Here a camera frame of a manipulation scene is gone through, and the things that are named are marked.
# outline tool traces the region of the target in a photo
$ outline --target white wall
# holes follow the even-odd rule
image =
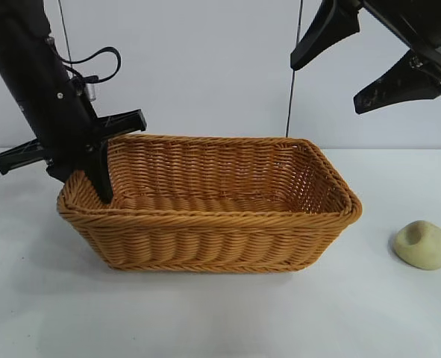
[[[153,134],[281,136],[299,0],[61,0],[73,57],[105,45],[122,70],[99,85],[100,115],[142,108]],[[66,54],[57,0],[45,0]],[[302,33],[320,0],[304,0]],[[361,32],[297,72],[290,135],[329,148],[441,147],[441,97],[358,116],[352,97],[406,47],[366,11]],[[109,74],[108,55],[79,66]],[[0,78],[0,146],[33,138]]]
[[[98,86],[100,115],[140,107],[151,134],[284,135],[298,0],[101,3],[62,0],[73,58],[122,53],[121,72]],[[113,66],[106,56],[79,69]]]
[[[57,0],[44,0],[46,14],[51,23],[58,51],[66,54],[61,16]],[[0,147],[15,146],[34,138],[16,102],[0,77]]]
[[[302,33],[320,0],[304,0]],[[385,107],[361,116],[353,96],[387,71],[407,47],[366,11],[361,32],[298,71],[290,135],[329,148],[441,147],[441,97]]]

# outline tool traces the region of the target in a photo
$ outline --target black cable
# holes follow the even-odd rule
[[[86,81],[86,78],[81,74],[81,73],[79,73],[78,71],[76,71],[75,69],[73,69],[72,67],[69,67],[69,66],[64,66],[64,69],[67,71],[67,72],[71,72],[74,76],[76,76],[77,78],[79,78],[79,80],[81,81],[81,83],[82,83],[82,85],[83,86],[86,86],[86,83],[87,83],[87,81]]]
[[[68,63],[69,65],[78,65],[80,63],[85,63],[89,60],[92,60],[94,57],[98,57],[100,54],[104,54],[104,53],[111,53],[114,56],[116,56],[117,66],[116,66],[116,70],[114,71],[114,73],[112,75],[109,75],[109,76],[107,76],[105,78],[101,78],[101,79],[98,79],[95,77],[85,78],[84,80],[85,80],[85,83],[87,83],[87,84],[101,84],[103,82],[109,81],[112,77],[117,75],[117,72],[119,72],[119,70],[121,69],[121,62],[122,62],[121,54],[119,53],[119,51],[117,51],[116,48],[111,47],[111,46],[101,48],[99,51],[95,52],[94,54],[91,54],[89,57],[86,57],[83,60],[78,60],[78,61],[71,61],[71,60],[67,60],[65,58],[62,58],[61,55],[57,53],[56,48],[53,45],[51,45],[49,47],[51,48],[51,50],[53,51],[53,54],[56,56],[56,58],[59,61],[62,61],[63,63]]]
[[[64,42],[66,43],[66,49],[68,51],[68,57],[69,57],[70,60],[72,60],[72,58],[71,58],[71,48],[69,47],[68,31],[66,29],[66,22],[64,21],[63,5],[61,4],[61,0],[57,0],[57,6],[59,7],[59,14],[61,15],[61,25],[63,26]]]
[[[300,0],[300,10],[298,11],[298,27],[296,29],[296,42],[295,47],[300,42],[300,30],[301,30],[301,18],[303,16],[303,0]],[[288,102],[288,118],[287,118],[287,132],[285,137],[288,138],[290,134],[290,120],[292,116],[292,104],[293,104],[293,93],[295,92],[295,70],[292,73],[292,84],[290,86],[290,100]]]

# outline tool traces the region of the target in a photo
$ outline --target woven basket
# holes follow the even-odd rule
[[[109,167],[111,204],[76,172],[58,211],[115,269],[296,271],[361,215],[302,139],[122,136]]]

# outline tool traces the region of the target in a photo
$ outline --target screw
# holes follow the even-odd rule
[[[53,46],[53,45],[54,45],[54,37],[51,37],[51,36],[46,37],[45,42],[46,42],[48,45]]]
[[[423,65],[424,63],[422,63],[422,61],[417,56],[413,57],[410,61],[410,66],[414,69],[420,69]]]

